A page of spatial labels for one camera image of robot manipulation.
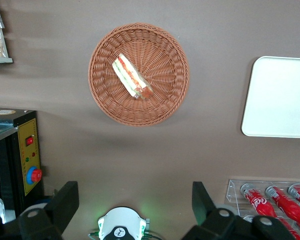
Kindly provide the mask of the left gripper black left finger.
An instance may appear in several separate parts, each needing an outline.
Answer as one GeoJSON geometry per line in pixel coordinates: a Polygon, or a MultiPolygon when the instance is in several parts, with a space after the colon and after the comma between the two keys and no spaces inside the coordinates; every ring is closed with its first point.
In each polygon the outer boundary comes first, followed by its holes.
{"type": "Polygon", "coordinates": [[[52,224],[62,234],[79,208],[77,181],[68,181],[44,207],[52,224]]]}

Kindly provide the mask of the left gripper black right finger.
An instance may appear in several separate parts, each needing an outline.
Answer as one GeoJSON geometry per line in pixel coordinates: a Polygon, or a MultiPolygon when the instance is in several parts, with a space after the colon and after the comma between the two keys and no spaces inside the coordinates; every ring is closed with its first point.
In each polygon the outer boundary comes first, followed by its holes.
{"type": "Polygon", "coordinates": [[[210,213],[216,209],[216,205],[201,181],[192,183],[191,206],[198,225],[202,225],[210,213]]]}

